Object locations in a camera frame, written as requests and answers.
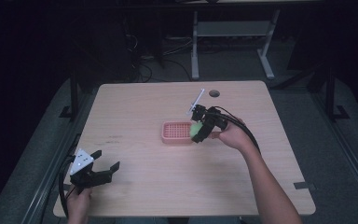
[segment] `green object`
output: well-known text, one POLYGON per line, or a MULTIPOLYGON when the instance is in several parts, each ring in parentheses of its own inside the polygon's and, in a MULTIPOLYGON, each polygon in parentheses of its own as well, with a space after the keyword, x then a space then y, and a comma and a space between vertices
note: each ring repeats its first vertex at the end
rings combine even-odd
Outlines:
POLYGON ((201 122, 192 124, 190 126, 190 137, 192 138, 192 137, 196 136, 196 134, 199 133, 201 128, 202 128, 202 123, 201 122))

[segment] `human arm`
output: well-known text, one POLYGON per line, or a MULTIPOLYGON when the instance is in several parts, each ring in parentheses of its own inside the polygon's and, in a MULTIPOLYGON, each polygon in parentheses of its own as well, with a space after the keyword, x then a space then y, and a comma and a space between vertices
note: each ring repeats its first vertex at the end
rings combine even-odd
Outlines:
POLYGON ((75 186, 72 185, 69 192, 71 193, 66 199, 68 206, 68 224, 86 224, 89 221, 88 211, 90 208, 92 188, 83 189, 81 193, 78 193, 75 186))
POLYGON ((242 129, 229 122, 223 132, 213 132, 211 137, 218 138, 227 146, 236 148, 244 157, 262 223, 302 223, 293 203, 242 129))

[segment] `pink basket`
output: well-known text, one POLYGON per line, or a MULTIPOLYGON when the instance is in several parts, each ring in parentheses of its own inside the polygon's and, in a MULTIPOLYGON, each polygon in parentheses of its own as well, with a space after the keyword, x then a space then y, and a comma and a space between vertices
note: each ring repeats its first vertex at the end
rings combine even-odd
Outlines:
POLYGON ((162 125, 162 142, 165 144, 191 144, 190 121, 166 121, 162 125))

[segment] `person's forearm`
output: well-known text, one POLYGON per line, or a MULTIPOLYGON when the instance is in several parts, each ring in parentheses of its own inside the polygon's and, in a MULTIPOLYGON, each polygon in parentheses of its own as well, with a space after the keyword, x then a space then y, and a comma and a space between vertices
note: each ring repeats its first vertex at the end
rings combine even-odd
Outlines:
POLYGON ((246 160, 255 192, 257 209, 263 223, 302 223, 278 181, 272 175, 255 146, 240 153, 246 160))

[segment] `human hand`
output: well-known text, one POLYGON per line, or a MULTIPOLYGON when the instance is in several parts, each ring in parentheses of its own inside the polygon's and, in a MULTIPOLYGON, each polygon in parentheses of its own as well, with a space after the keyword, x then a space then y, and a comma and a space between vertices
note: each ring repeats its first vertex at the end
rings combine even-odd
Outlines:
POLYGON ((89 221, 89 208, 92 188, 83 189, 79 194, 76 186, 72 185, 67 196, 68 224, 85 224, 89 221))
POLYGON ((239 152, 245 152, 247 149, 255 148, 250 137, 237 125, 227 122, 227 127, 222 132, 211 132, 212 139, 218 138, 228 147, 236 148, 239 152))

